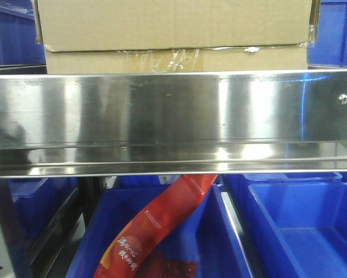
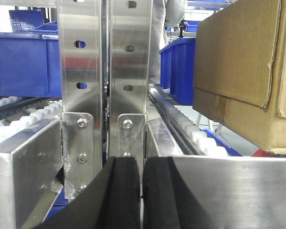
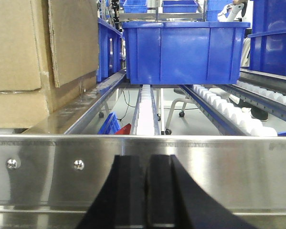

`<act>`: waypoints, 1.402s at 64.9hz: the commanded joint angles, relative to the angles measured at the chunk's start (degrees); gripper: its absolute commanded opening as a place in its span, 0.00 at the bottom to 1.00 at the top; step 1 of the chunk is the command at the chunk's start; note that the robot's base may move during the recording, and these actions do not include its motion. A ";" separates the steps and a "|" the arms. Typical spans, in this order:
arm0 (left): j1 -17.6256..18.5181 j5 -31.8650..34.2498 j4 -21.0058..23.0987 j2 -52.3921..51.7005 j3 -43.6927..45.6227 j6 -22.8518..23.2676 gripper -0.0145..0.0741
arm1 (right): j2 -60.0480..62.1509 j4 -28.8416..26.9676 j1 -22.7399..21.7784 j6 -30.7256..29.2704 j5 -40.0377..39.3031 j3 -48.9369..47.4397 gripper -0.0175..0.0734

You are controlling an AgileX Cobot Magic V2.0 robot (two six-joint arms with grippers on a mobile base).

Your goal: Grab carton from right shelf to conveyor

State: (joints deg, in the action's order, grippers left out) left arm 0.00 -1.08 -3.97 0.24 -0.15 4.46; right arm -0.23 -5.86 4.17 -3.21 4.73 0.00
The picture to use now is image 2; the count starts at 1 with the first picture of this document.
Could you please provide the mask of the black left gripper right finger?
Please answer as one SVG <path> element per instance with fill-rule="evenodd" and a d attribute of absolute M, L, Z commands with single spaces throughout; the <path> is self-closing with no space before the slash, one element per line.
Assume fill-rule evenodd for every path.
<path fill-rule="evenodd" d="M 143 173 L 144 228 L 219 229 L 207 171 L 214 158 L 150 157 Z"/>

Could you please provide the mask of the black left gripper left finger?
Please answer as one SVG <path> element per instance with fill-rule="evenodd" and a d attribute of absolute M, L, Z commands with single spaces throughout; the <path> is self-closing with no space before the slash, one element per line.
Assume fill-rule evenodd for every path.
<path fill-rule="evenodd" d="M 39 229 L 138 229 L 140 183 L 135 158 L 111 157 L 96 178 Z"/>

